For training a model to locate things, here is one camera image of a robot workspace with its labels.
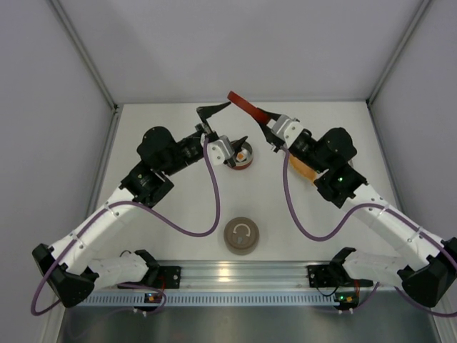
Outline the red round lid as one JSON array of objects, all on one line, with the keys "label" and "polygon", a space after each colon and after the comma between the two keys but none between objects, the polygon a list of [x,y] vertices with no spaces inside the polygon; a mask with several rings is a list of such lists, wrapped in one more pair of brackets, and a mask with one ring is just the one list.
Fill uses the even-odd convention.
[{"label": "red round lid", "polygon": [[253,104],[251,104],[250,102],[248,102],[243,97],[239,96],[237,93],[233,91],[230,91],[228,93],[227,99],[255,120],[256,107]]}]

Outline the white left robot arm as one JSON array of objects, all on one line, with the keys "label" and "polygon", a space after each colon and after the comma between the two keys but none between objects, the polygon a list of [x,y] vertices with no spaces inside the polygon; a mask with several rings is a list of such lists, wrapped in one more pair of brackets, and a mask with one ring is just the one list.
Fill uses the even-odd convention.
[{"label": "white left robot arm", "polygon": [[[149,129],[137,147],[139,163],[124,177],[111,196],[77,228],[53,244],[39,244],[32,256],[42,279],[31,303],[31,313],[40,315],[36,305],[44,285],[57,296],[57,303],[72,308],[99,289],[112,286],[152,287],[159,275],[159,263],[144,249],[123,253],[120,257],[97,259],[100,249],[115,237],[140,212],[152,214],[171,228],[190,237],[212,234],[221,218],[221,200],[214,166],[235,166],[236,154],[245,137],[230,141],[209,125],[214,114],[228,103],[200,106],[200,122],[195,132],[176,141],[163,126]],[[211,228],[190,232],[154,211],[154,207],[173,189],[169,179],[188,166],[204,160],[213,185],[216,214]]]}]

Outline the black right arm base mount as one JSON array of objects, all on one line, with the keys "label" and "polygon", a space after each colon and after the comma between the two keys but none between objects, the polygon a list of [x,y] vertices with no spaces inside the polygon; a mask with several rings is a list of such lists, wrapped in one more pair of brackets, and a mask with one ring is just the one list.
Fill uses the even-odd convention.
[{"label": "black right arm base mount", "polygon": [[323,287],[372,287],[373,281],[367,279],[352,279],[341,268],[330,264],[312,264],[306,267],[311,288]]}]

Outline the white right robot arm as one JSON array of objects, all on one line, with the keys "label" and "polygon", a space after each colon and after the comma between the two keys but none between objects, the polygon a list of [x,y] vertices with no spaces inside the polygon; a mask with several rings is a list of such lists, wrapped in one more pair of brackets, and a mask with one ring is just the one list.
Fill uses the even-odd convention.
[{"label": "white right robot arm", "polygon": [[266,141],[318,173],[318,193],[345,212],[337,227],[324,237],[308,233],[291,202],[288,174],[283,174],[286,203],[294,223],[312,241],[333,238],[350,217],[357,218],[392,247],[396,255],[368,254],[346,247],[328,265],[340,285],[356,279],[395,287],[407,299],[425,308],[435,307],[456,280],[456,238],[430,233],[388,203],[351,165],[357,150],[342,127],[329,129],[320,139],[301,123],[284,114],[256,109],[253,113]]}]

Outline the sushi roll orange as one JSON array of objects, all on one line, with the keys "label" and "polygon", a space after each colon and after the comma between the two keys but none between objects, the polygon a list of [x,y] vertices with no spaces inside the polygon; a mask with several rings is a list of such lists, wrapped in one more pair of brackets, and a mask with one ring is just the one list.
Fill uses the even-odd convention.
[{"label": "sushi roll orange", "polygon": [[246,164],[246,163],[248,163],[248,162],[249,162],[249,156],[248,156],[248,154],[239,152],[239,153],[236,155],[236,163],[237,163],[237,164]]}]

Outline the red band metal container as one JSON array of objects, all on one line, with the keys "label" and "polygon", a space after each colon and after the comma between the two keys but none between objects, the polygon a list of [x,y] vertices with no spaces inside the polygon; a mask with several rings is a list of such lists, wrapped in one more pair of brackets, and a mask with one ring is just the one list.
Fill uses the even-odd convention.
[{"label": "red band metal container", "polygon": [[253,148],[252,146],[245,141],[241,145],[241,149],[235,154],[235,166],[230,166],[226,164],[229,169],[233,170],[243,170],[248,168],[253,162]]}]

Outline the beige band metal container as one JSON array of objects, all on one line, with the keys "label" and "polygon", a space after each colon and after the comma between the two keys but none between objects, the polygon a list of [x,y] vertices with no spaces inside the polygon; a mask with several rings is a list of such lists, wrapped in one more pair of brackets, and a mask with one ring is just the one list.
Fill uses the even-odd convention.
[{"label": "beige band metal container", "polygon": [[239,245],[227,244],[226,247],[230,251],[230,253],[238,255],[238,256],[244,256],[244,255],[252,253],[257,248],[257,245],[255,244],[255,245],[251,245],[251,246],[239,246]]}]

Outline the brown round lid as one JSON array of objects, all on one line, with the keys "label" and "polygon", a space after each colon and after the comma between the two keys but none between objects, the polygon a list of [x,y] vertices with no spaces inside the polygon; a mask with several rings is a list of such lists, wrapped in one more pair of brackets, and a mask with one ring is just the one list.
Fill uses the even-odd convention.
[{"label": "brown round lid", "polygon": [[246,217],[236,217],[230,220],[224,228],[225,244],[251,246],[259,241],[258,226]]}]

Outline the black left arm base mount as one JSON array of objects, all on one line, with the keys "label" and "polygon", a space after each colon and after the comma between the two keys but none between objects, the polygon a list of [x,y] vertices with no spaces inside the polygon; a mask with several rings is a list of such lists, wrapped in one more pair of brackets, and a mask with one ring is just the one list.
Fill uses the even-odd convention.
[{"label": "black left arm base mount", "polygon": [[153,264],[152,266],[145,266],[139,272],[130,273],[129,278],[122,277],[116,287],[133,289],[132,286],[124,286],[124,284],[134,284],[140,287],[153,287],[156,289],[179,289],[180,282],[180,266]]}]

